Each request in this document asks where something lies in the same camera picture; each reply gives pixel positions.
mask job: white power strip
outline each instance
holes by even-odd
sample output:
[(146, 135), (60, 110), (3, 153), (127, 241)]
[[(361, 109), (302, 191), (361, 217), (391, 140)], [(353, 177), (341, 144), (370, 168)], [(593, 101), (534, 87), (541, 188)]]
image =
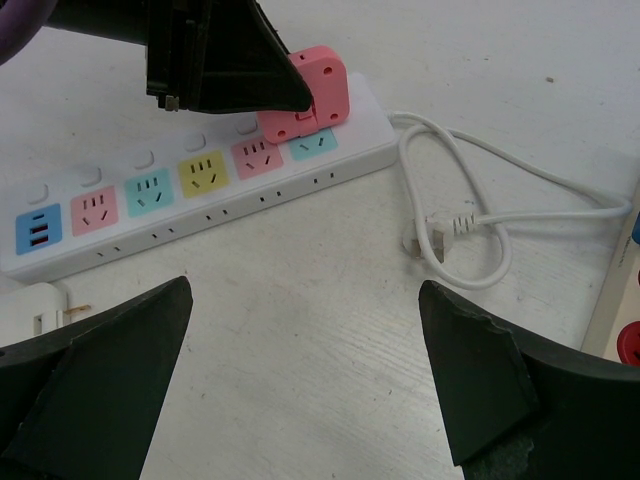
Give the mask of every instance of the white power strip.
[(55, 280), (393, 164), (397, 137), (362, 75), (338, 126), (274, 146), (235, 114), (0, 193), (0, 270)]
[(68, 325), (66, 310), (67, 295), (48, 283), (0, 295), (0, 351)]
[(640, 239), (637, 233), (633, 235), (640, 222), (640, 184), (633, 205), (611, 259), (582, 351), (640, 366)]

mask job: white plug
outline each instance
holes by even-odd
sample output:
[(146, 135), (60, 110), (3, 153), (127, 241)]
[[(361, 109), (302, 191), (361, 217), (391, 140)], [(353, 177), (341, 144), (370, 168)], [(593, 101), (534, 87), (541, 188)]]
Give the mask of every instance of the white plug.
[(66, 293), (48, 283), (0, 295), (0, 347), (68, 325), (66, 310)]
[[(445, 255), (453, 247), (454, 237), (475, 232), (477, 228), (476, 217), (473, 212), (454, 216), (435, 214), (424, 219), (427, 226), (427, 234), (434, 255), (444, 263)], [(402, 234), (402, 245), (409, 255), (414, 258), (423, 258), (422, 247), (418, 239), (415, 220), (412, 220)]]

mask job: electrical plug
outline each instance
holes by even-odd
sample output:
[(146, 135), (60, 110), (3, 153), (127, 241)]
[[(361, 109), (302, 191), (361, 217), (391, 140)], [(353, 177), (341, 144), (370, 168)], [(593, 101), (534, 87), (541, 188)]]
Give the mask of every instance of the electrical plug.
[[(457, 235), (466, 235), (477, 228), (475, 214), (464, 213), (455, 216), (433, 215), (426, 217), (424, 222), (427, 227), (429, 243), (434, 255), (440, 263), (444, 263), (445, 255), (453, 247), (454, 238)], [(423, 258), (422, 247), (418, 240), (415, 220), (412, 220), (402, 234), (402, 245), (409, 255), (414, 258)]]

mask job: teal outlet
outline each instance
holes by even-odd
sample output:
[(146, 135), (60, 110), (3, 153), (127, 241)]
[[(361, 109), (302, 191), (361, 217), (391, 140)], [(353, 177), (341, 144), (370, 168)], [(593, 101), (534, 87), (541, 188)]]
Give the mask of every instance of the teal outlet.
[(146, 215), (173, 203), (173, 188), (166, 168), (130, 178), (124, 184), (124, 191), (130, 217)]
[(289, 148), (294, 160), (303, 161), (335, 150), (338, 148), (338, 142), (331, 129), (325, 128), (313, 135), (291, 140)]

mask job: power cord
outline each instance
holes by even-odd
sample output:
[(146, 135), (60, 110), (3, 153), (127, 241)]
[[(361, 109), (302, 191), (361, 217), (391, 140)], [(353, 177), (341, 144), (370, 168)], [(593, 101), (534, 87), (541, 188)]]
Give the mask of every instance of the power cord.
[[(411, 250), (416, 255), (424, 257), (428, 266), (442, 279), (446, 280), (453, 286), (466, 290), (482, 290), (497, 284), (504, 278), (511, 267), (513, 249), (511, 246), (511, 239), (509, 238), (509, 234), (503, 223), (525, 220), (604, 220), (626, 216), (632, 210), (631, 202), (620, 195), (560, 177), (554, 173), (543, 170), (542, 168), (531, 165), (524, 160), (485, 142), (484, 140), (464, 132), (443, 128), (437, 123), (421, 115), (409, 112), (392, 112), (389, 114), (389, 120), (396, 123), (409, 123), (412, 125), (402, 133), (399, 140), (400, 163), (404, 170), (414, 212), (414, 222), (411, 225), (408, 234), (405, 233), (405, 241), (403, 243), (407, 248), (409, 248), (408, 243), (413, 242), (414, 246), (416, 246), (417, 243), (419, 248), (411, 248)], [(485, 212), (484, 215), (469, 213), (450, 218), (435, 219), (430, 219), (425, 216), (419, 190), (409, 163), (408, 152), (410, 141), (415, 136), (423, 133), (437, 134), (449, 148), (456, 160), (458, 160), (469, 180), (469, 183), (480, 200), (481, 206)], [(516, 165), (538, 177), (567, 187), (575, 192), (587, 195), (602, 205), (602, 208), (570, 212), (532, 211), (496, 213), (495, 206), (489, 196), (488, 190), (480, 180), (480, 177), (475, 172), (473, 166), (467, 161), (458, 147), (456, 138), (491, 152), (509, 163), (512, 163), (513, 165)], [(453, 244), (454, 236), (471, 233), (477, 229), (478, 225), (490, 225), (493, 227), (502, 249), (502, 259), (500, 260), (498, 267), (485, 278), (478, 280), (460, 278), (451, 274), (442, 266), (441, 262), (444, 261), (444, 253)]]

